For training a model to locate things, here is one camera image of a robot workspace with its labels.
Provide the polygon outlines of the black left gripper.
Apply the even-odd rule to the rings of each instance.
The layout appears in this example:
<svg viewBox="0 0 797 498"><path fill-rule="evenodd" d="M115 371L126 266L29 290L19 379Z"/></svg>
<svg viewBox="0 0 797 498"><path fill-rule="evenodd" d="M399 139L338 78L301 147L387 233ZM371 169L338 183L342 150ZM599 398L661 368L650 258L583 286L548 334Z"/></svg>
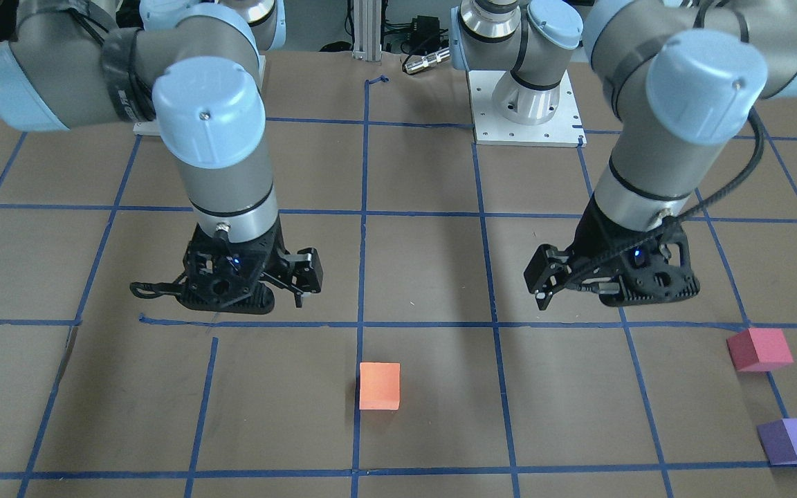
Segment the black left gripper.
<svg viewBox="0 0 797 498"><path fill-rule="evenodd" d="M590 199L567 249L540 245L523 271L540 310L566 289L598 293L606 306L682 302L700 291L686 233L673 216L651 231L628 230Z"/></svg>

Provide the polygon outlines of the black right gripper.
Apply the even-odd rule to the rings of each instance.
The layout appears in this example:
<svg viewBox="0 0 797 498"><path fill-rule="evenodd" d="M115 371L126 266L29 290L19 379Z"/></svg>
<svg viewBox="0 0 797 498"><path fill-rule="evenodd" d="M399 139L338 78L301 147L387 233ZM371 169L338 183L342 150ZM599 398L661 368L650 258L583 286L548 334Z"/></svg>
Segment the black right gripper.
<svg viewBox="0 0 797 498"><path fill-rule="evenodd" d="M177 302L192 310L265 315L275 308L270 283L290 291L295 306L322 291L323 268L319 252L306 247L298 253L284 250L281 223L261 237L243 243L210 237L197 225L184 256L185 279Z"/></svg>

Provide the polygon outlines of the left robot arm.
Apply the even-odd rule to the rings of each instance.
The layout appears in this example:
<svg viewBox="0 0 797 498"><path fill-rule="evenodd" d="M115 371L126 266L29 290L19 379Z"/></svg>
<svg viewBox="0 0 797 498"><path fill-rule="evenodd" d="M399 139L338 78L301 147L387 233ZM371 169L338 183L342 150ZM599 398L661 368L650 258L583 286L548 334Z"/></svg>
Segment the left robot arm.
<svg viewBox="0 0 797 498"><path fill-rule="evenodd" d="M797 98L797 1L463 1L449 47L461 70L505 71L501 113L533 125L550 109L572 51L622 123L566 249L541 245L523 272L538 308L560 291L606 306L699 293L682 223L737 188L761 161L759 99Z"/></svg>

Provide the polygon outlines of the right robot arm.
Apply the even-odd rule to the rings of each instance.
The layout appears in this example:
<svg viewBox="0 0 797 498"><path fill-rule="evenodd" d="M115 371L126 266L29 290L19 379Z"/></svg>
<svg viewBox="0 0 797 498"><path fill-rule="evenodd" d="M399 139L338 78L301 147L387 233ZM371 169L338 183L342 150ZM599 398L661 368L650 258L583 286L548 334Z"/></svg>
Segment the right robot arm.
<svg viewBox="0 0 797 498"><path fill-rule="evenodd" d="M171 283L136 297L193 310L268 314L322 290L313 247L289 252L266 139L264 50L284 44L282 1L143 1L121 28L102 1L21 1L0 42L0 118L25 132L153 122L197 224Z"/></svg>

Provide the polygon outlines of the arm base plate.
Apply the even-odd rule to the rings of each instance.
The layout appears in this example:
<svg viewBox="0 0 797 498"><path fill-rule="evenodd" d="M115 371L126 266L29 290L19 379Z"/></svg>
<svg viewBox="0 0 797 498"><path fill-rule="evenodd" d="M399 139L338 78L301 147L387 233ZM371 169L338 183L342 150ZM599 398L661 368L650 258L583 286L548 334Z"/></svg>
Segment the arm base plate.
<svg viewBox="0 0 797 498"><path fill-rule="evenodd" d="M133 126L133 133L137 136L160 136L158 121L156 119L149 122L136 122Z"/></svg>
<svg viewBox="0 0 797 498"><path fill-rule="evenodd" d="M469 71L467 76L478 145L587 144L568 73L547 91L523 87L507 71Z"/></svg>

